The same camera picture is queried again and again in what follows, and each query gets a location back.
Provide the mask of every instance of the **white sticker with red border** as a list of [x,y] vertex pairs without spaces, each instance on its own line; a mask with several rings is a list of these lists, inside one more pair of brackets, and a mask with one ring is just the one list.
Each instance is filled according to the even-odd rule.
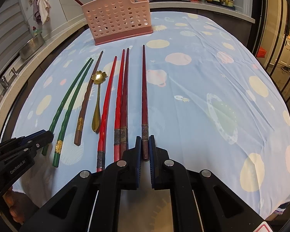
[[254,232],[273,232],[267,222],[262,222]]

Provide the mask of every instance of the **metal drain basket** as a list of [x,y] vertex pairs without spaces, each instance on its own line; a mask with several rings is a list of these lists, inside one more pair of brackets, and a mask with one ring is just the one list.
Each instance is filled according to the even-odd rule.
[[94,0],[82,9],[95,45],[153,32],[148,0]]

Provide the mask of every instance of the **table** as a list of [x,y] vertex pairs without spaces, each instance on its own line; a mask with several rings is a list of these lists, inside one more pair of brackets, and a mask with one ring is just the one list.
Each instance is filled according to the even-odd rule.
[[[263,218],[290,201],[290,117],[254,56],[212,20],[181,12],[151,13],[154,33],[95,46],[89,30],[70,44],[38,80],[13,136],[48,130],[62,98],[85,62],[104,51],[98,70],[110,74],[118,56],[107,124],[106,165],[113,162],[114,115],[122,49],[130,48],[129,148],[141,135],[142,45],[146,45],[149,134],[187,169],[211,170]],[[14,184],[42,206],[82,170],[96,171],[99,136],[91,129],[93,86],[82,143],[73,144],[78,114],[93,67],[76,99],[60,164],[54,145],[72,94],[54,132],[53,148]],[[102,111],[107,82],[101,86]],[[169,191],[153,191],[149,162],[141,186],[122,192],[118,231],[172,231]]]

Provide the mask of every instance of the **green chopstick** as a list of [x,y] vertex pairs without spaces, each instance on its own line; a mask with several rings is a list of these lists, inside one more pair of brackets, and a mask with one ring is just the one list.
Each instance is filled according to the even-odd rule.
[[61,130],[59,132],[58,140],[57,140],[57,143],[56,143],[55,154],[54,154],[54,160],[53,160],[53,166],[54,167],[58,167],[59,166],[61,148],[62,148],[62,144],[63,144],[63,139],[64,139],[65,134],[66,134],[66,130],[67,130],[67,126],[68,126],[68,123],[69,123],[70,115],[71,115],[75,100],[77,98],[77,95],[78,95],[78,93],[79,93],[79,91],[81,89],[81,86],[82,86],[82,84],[84,82],[85,77],[87,76],[87,73],[88,73],[92,63],[93,63],[93,59],[90,61],[90,64],[88,65],[86,71],[84,72],[82,78],[80,79],[80,81],[79,81],[79,83],[77,85],[77,88],[76,88],[76,90],[75,90],[75,92],[74,92],[74,94],[72,96],[71,102],[70,102],[68,110],[66,112],[65,118],[64,118],[64,120],[62,122]]
[[[58,119],[60,117],[60,114],[63,110],[63,107],[65,106],[74,86],[76,85],[78,79],[80,78],[80,76],[82,75],[82,73],[84,72],[84,70],[86,69],[86,66],[90,63],[90,61],[92,60],[92,58],[89,58],[89,60],[87,61],[87,63],[84,65],[84,67],[81,69],[81,71],[79,72],[79,74],[77,75],[77,77],[75,78],[75,80],[73,81],[73,83],[71,84],[70,88],[68,89],[66,95],[64,96],[54,118],[53,118],[53,122],[51,123],[50,127],[49,127],[49,130],[54,133],[54,130],[55,130],[55,127],[56,127],[56,124],[58,122]],[[47,154],[47,149],[48,149],[48,146],[44,146],[42,148],[42,154],[45,156]]]

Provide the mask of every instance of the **towel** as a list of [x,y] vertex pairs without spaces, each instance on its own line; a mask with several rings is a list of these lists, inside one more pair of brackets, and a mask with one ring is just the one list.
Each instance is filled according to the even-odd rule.
[[33,1],[33,20],[36,21],[38,25],[42,25],[41,15],[38,7],[38,0]]
[[42,25],[49,20],[50,4],[47,0],[38,0],[39,13],[41,15]]

